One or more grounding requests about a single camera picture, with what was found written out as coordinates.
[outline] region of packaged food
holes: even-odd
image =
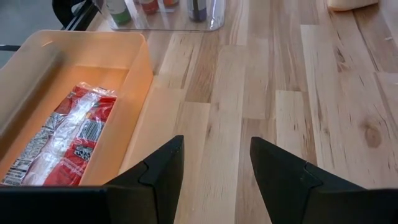
[[[78,185],[112,110],[113,91],[86,83],[47,118],[2,180],[3,185]]]

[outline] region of clear plastic organizer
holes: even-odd
[[[80,185],[103,185],[116,177],[152,79],[140,34],[34,33],[0,69],[0,179],[80,82],[117,95]]]
[[[226,0],[94,0],[114,30],[217,30]]]

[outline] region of red plastic package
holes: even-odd
[[[112,110],[113,91],[75,86],[2,180],[3,185],[78,185]]]

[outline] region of wood knot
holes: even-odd
[[[369,147],[377,148],[381,144],[381,134],[377,128],[365,125],[365,140]]]

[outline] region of wooden countertop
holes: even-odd
[[[270,223],[252,136],[363,187],[398,187],[397,12],[394,0],[344,13],[230,0],[216,32],[143,32],[155,80],[121,172],[183,134],[175,223]],[[110,29],[97,16],[89,30]]]

